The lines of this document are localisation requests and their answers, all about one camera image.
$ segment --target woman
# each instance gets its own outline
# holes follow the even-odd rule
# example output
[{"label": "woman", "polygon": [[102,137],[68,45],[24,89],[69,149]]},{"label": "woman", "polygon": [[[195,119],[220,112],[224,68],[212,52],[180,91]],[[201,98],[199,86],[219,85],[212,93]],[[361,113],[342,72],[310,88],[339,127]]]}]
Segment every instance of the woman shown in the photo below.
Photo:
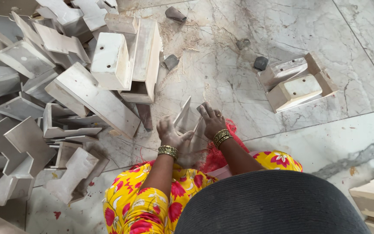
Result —
[{"label": "woman", "polygon": [[[206,123],[205,136],[213,139],[233,175],[264,170],[302,171],[301,164],[279,151],[248,154],[226,130],[225,118],[209,103],[200,106]],[[108,233],[173,233],[187,202],[217,179],[174,161],[177,149],[194,132],[178,136],[169,116],[157,124],[161,139],[158,157],[134,170],[122,172],[105,191],[103,211]]]}]

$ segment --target marble floor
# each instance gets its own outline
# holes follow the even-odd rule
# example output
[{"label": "marble floor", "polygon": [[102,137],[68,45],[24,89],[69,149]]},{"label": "marble floor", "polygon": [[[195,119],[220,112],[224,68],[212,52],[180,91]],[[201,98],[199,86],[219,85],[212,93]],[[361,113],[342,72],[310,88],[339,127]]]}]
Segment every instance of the marble floor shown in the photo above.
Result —
[{"label": "marble floor", "polygon": [[[374,0],[119,0],[118,6],[120,14],[156,19],[164,54],[180,58],[171,72],[160,68],[153,123],[177,114],[191,95],[180,130],[192,130],[199,116],[195,108],[209,101],[236,123],[237,135],[251,151],[288,152],[304,172],[327,179],[350,200],[348,189],[374,178]],[[187,21],[166,18],[170,6]],[[251,45],[239,50],[236,41],[245,38]],[[274,114],[256,79],[255,58],[276,62],[312,50],[340,91]],[[20,217],[9,221],[31,234],[107,233],[101,211],[104,190],[128,166],[154,159],[160,144],[156,130],[147,132],[142,124],[132,140],[111,136],[108,130],[86,145],[111,162],[84,200],[68,207],[48,194],[41,185],[63,171],[45,171],[27,202],[8,204],[4,215]],[[207,142],[199,128],[192,153],[180,163],[194,167]],[[61,214],[56,218],[54,212]]]}]

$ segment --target woman's right hand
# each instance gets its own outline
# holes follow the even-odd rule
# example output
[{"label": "woman's right hand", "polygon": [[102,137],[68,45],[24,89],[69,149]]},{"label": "woman's right hand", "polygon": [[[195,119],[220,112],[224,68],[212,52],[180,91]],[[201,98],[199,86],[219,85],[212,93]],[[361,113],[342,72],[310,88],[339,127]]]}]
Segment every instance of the woman's right hand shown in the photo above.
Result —
[{"label": "woman's right hand", "polygon": [[223,115],[221,115],[220,110],[213,110],[208,102],[205,102],[205,106],[206,108],[203,105],[200,106],[200,112],[206,123],[205,136],[209,140],[213,140],[216,133],[220,130],[226,129],[226,122]]}]

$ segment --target woman's left hand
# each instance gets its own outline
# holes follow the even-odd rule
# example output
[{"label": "woman's left hand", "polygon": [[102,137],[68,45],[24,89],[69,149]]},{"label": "woman's left hand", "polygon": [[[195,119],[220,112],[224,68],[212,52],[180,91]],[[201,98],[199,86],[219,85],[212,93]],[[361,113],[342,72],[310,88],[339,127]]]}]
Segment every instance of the woman's left hand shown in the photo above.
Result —
[{"label": "woman's left hand", "polygon": [[162,117],[157,123],[158,135],[161,139],[161,145],[169,145],[177,150],[183,146],[186,140],[191,139],[194,135],[194,131],[188,131],[182,136],[179,136],[175,131],[174,124],[170,115]]}]

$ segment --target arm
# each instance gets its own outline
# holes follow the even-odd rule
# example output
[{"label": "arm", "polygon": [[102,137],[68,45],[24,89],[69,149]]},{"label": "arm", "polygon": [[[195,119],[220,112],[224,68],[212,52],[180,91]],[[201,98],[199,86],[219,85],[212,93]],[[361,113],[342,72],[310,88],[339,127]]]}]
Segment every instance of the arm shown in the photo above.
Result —
[{"label": "arm", "polygon": [[[226,122],[220,110],[213,110],[208,102],[206,102],[205,105],[206,108],[200,106],[200,112],[203,113],[203,119],[206,123],[205,136],[213,140],[216,133],[226,129]],[[223,141],[219,146],[219,150],[226,159],[233,175],[264,169],[264,167],[242,149],[233,138]]]}]

